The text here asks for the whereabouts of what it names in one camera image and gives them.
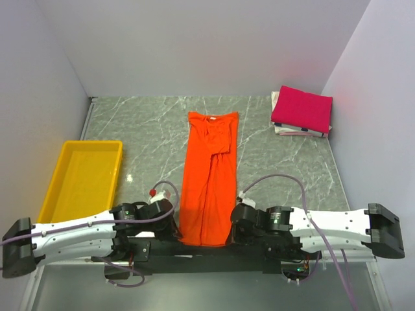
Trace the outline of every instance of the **white wall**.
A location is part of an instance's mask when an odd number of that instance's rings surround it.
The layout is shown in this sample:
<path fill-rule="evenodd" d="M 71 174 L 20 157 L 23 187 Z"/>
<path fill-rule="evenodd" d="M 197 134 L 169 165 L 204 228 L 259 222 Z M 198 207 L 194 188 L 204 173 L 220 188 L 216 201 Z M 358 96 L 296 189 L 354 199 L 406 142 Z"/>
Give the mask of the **white wall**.
<path fill-rule="evenodd" d="M 323 91 L 351 207 L 379 202 L 401 219 L 407 257 L 379 260 L 395 311 L 415 305 L 414 14 L 414 1 L 372 0 Z"/>
<path fill-rule="evenodd" d="M 37 0 L 89 96 L 321 92 L 369 0 Z"/>
<path fill-rule="evenodd" d="M 78 139 L 88 98 L 34 0 L 0 1 L 0 236 L 37 219 L 62 143 Z M 0 278 L 17 310 L 27 277 Z"/>

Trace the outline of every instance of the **orange pants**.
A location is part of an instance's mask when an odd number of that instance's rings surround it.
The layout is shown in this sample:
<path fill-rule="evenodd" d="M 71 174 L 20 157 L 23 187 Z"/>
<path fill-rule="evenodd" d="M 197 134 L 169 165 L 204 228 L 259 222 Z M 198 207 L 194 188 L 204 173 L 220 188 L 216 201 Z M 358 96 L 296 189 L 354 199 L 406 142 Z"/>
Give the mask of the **orange pants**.
<path fill-rule="evenodd" d="M 224 246 L 236 199 L 238 113 L 189 113 L 190 134 L 180 202 L 182 242 Z"/>

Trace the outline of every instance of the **marble table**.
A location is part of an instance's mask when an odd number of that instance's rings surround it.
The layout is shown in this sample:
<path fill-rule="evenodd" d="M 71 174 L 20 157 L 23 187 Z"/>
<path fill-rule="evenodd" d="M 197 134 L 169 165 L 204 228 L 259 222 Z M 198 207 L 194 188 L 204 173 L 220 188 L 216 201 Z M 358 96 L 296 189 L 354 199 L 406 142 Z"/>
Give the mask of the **marble table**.
<path fill-rule="evenodd" d="M 349 209 L 328 140 L 275 134 L 270 124 L 270 97 L 93 98 L 84 138 L 124 144 L 115 204 L 146 200 L 148 190 L 161 179 L 173 182 L 181 191 L 189 111 L 207 115 L 239 112 L 239 190 L 261 176 L 280 172 L 304 182 L 308 208 Z M 286 178 L 264 180 L 248 192 L 262 209 L 301 207 L 300 194 L 298 185 Z"/>

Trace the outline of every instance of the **yellow plastic bin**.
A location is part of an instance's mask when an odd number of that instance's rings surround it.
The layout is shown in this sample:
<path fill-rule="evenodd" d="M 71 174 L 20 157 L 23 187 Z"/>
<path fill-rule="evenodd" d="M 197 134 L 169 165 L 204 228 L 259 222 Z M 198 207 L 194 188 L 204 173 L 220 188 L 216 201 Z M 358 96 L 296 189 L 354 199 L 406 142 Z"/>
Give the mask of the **yellow plastic bin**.
<path fill-rule="evenodd" d="M 110 209 L 122 155 L 121 141 L 66 141 L 38 222 L 64 222 Z"/>

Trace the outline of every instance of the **stack of folded clothes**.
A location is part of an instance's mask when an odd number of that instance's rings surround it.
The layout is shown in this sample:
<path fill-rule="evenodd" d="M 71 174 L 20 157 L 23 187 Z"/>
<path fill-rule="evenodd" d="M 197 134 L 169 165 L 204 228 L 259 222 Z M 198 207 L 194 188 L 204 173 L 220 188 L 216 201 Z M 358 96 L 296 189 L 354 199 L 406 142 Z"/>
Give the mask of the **stack of folded clothes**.
<path fill-rule="evenodd" d="M 328 137 L 332 97 L 281 86 L 272 92 L 271 122 L 280 135 Z"/>

